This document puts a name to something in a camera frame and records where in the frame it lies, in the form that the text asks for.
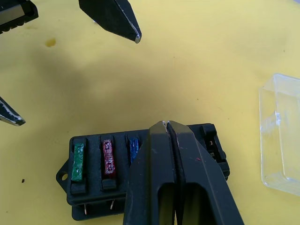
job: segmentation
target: yellow table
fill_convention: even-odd
[[[1,224],[121,225],[123,215],[73,221],[55,174],[72,136],[159,120],[216,125],[245,224],[299,223],[300,198],[261,182],[258,110],[273,73],[300,77],[299,4],[132,0],[136,45],[76,0],[34,2],[38,19],[0,35],[0,96],[27,121],[0,123]]]

